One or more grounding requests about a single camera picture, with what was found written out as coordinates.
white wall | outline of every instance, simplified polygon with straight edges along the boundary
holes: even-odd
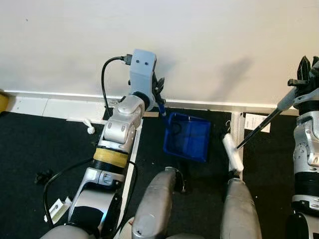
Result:
[[[157,54],[168,99],[274,104],[319,54],[319,2],[0,2],[0,89],[101,95],[103,63],[134,48]],[[129,68],[108,70],[108,94],[125,94]]]

black cable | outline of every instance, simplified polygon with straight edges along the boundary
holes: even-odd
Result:
[[[107,60],[103,67],[102,67],[102,75],[101,75],[101,85],[102,85],[102,92],[103,92],[103,98],[104,98],[104,102],[105,102],[105,110],[106,110],[106,113],[108,114],[108,118],[111,117],[111,114],[110,114],[110,109],[109,109],[109,105],[108,105],[108,101],[106,99],[106,93],[105,93],[105,87],[104,87],[104,74],[105,74],[105,69],[107,67],[107,65],[112,62],[112,61],[115,61],[115,60],[122,60],[124,61],[124,56],[116,56],[116,57],[112,57],[110,58],[109,60]]]
[[[114,232],[110,237],[109,237],[109,236],[106,236],[106,237],[104,237],[103,239],[113,239],[113,238],[116,236],[116,234],[119,232],[120,228],[123,227],[123,223],[125,222],[125,221],[124,221],[124,218],[125,218],[125,216],[126,216],[126,212],[127,212],[127,210],[128,210],[128,205],[130,204],[130,201],[131,201],[131,199],[132,199],[132,195],[133,195],[133,193],[134,193],[134,189],[135,189],[136,182],[137,182],[137,179],[138,179],[138,167],[137,167],[137,165],[136,165],[134,162],[132,162],[132,161],[129,161],[129,163],[134,166],[135,176],[134,176],[134,182],[133,182],[133,186],[132,186],[131,193],[129,194],[128,200],[126,201],[126,205],[125,205],[124,212],[123,212],[123,217],[122,217],[122,219],[121,219],[120,224],[119,224],[118,227],[116,228],[115,232]]]
[[[65,168],[63,169],[62,171],[58,172],[57,174],[55,174],[52,178],[50,178],[50,180],[45,184],[44,186],[44,190],[43,190],[43,204],[44,204],[44,211],[45,211],[45,215],[46,215],[46,218],[48,220],[48,223],[49,223],[49,226],[50,228],[54,228],[54,224],[53,224],[53,221],[52,221],[52,218],[51,218],[51,215],[50,215],[50,210],[49,210],[49,206],[48,206],[48,188],[50,186],[50,184],[55,180],[57,179],[58,177],[60,177],[63,173],[67,172],[67,171],[70,171],[72,170],[73,168],[76,168],[78,166],[81,166],[85,163],[88,163],[90,161],[92,161],[93,159],[90,158],[90,159],[86,159],[86,160],[83,160],[83,161],[80,161],[76,164],[73,164],[71,165],[70,167],[68,168]]]

blue plastic basket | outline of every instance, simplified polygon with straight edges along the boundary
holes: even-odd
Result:
[[[188,115],[171,113],[165,131],[164,152],[175,156],[206,162],[210,122]]]

yellow tape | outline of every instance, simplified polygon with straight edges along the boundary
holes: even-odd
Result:
[[[9,101],[8,97],[0,95],[0,113],[6,110],[8,101]]]
[[[109,149],[104,149],[104,148],[96,148],[93,158],[95,160],[99,160],[105,163],[110,163],[121,168],[124,168],[128,161],[127,154],[119,153],[119,152],[109,150]]]

white plastic hook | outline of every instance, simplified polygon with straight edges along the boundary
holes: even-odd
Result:
[[[94,127],[91,125],[90,120],[89,120],[89,119],[84,119],[84,120],[83,120],[83,123],[88,127],[88,133],[89,133],[89,134],[94,134],[95,129],[94,129]]]

